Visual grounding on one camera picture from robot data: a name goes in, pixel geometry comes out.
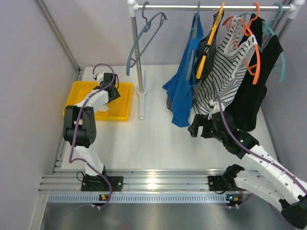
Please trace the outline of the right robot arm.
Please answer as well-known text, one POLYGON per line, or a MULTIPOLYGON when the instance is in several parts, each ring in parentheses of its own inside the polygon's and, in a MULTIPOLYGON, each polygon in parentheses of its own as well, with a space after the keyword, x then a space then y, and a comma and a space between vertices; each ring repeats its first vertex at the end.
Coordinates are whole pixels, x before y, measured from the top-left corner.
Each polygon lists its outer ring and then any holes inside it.
POLYGON ((214 138, 239 158, 229 166, 222 181, 228 190, 247 190, 281 212, 297 229, 307 226, 307 183, 272 157, 251 134, 240 130, 227 113, 195 115, 188 131, 192 137, 202 128, 202 138, 214 138))

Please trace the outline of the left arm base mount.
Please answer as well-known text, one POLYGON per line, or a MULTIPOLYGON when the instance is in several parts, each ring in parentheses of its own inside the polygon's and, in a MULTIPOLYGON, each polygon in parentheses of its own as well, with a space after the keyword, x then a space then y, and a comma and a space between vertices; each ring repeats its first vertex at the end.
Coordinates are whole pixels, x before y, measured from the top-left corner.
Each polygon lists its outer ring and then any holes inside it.
MULTIPOLYGON (((120 192, 123 187, 122 176, 107 176, 113 192, 120 192)), ((81 191, 83 192, 100 192, 110 191, 108 183, 101 176, 89 176, 85 175, 82 180, 81 191)))

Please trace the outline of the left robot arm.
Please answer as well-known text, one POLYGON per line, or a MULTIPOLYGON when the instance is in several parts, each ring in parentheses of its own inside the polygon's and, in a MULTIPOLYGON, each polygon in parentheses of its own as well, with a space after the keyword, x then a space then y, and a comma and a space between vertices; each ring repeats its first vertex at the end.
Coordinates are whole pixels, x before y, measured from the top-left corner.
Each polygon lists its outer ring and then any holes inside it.
POLYGON ((94 79, 98 85, 81 102, 65 107, 63 137, 71 145, 69 162, 83 162, 85 175, 92 178, 92 185, 97 190, 104 190, 108 178, 94 144, 97 136, 94 115, 99 110, 107 111, 107 104, 119 98, 120 94, 117 74, 100 72, 94 75, 94 79))

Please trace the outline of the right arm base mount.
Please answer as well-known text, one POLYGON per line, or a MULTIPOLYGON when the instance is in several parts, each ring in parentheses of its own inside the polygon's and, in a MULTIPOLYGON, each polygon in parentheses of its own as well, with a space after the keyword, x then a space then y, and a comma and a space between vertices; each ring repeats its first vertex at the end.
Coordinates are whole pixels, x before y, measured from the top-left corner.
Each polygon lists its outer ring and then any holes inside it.
POLYGON ((239 191, 233 177, 217 175, 208 176, 209 190, 214 192, 239 191))

